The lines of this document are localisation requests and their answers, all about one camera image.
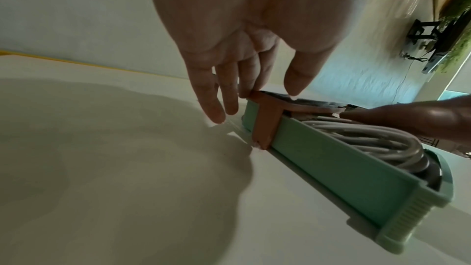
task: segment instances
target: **yellow edge strip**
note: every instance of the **yellow edge strip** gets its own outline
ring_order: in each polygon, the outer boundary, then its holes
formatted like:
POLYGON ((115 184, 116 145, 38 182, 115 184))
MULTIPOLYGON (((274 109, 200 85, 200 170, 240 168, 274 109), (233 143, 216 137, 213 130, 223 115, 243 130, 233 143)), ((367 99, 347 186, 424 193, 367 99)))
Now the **yellow edge strip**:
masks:
POLYGON ((76 61, 71 61, 71 60, 51 58, 51 57, 45 57, 45 56, 39 56, 39 55, 33 55, 33 54, 27 54, 27 53, 21 53, 21 52, 0 50, 0 56, 4 56, 4 55, 18 55, 18 56, 37 58, 37 59, 45 59, 45 60, 60 61, 60 62, 73 63, 73 64, 81 64, 81 65, 86 65, 86 66, 101 67, 101 68, 104 68, 104 69, 115 70, 115 71, 124 71, 124 72, 131 72, 131 73, 138 73, 138 74, 145 74, 145 75, 153 75, 153 76, 166 77, 166 78, 172 78, 172 79, 187 80, 187 79, 184 79, 184 78, 178 78, 178 77, 172 77, 172 76, 166 76, 166 75, 158 75, 158 74, 152 74, 152 73, 146 73, 146 72, 140 72, 140 71, 133 71, 133 70, 126 70, 126 69, 119 69, 119 68, 115 68, 115 67, 103 66, 103 65, 92 64, 92 63, 76 62, 76 61))

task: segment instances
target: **white cable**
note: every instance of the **white cable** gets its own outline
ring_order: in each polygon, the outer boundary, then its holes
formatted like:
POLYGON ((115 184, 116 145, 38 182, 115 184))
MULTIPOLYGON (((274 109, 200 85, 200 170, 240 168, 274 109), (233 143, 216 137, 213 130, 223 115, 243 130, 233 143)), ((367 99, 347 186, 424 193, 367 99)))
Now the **white cable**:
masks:
POLYGON ((428 167, 422 144, 408 132, 335 117, 316 119, 303 123, 408 172, 417 173, 428 167))

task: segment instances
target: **green plastic container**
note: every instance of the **green plastic container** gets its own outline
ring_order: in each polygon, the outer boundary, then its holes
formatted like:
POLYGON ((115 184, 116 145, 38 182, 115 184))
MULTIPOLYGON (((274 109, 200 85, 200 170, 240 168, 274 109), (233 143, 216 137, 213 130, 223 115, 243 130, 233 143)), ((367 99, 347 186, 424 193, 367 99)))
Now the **green plastic container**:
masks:
MULTIPOLYGON (((243 125, 252 131, 259 105, 248 101, 243 125)), ((283 116, 271 147, 327 187, 378 227, 376 243, 399 254, 433 207, 453 198, 446 161, 429 152, 442 167, 440 191, 358 149, 295 119, 283 116)))

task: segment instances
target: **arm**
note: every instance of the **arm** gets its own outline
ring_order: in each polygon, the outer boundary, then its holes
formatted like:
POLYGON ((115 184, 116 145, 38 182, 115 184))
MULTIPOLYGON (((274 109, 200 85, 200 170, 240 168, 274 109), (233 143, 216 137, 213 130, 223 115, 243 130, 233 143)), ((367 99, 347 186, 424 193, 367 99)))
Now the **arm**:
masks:
POLYGON ((471 95, 438 102, 382 106, 344 112, 347 118, 387 126, 415 135, 446 139, 471 146, 471 95))

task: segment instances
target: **white table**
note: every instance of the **white table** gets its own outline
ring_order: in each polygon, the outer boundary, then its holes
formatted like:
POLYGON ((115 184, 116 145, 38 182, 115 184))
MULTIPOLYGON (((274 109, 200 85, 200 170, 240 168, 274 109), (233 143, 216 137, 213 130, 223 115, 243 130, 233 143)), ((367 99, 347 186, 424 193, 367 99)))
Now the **white table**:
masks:
POLYGON ((184 79, 0 57, 0 264, 471 264, 469 161, 441 153, 456 199, 396 256, 253 150, 242 112, 214 126, 184 79))

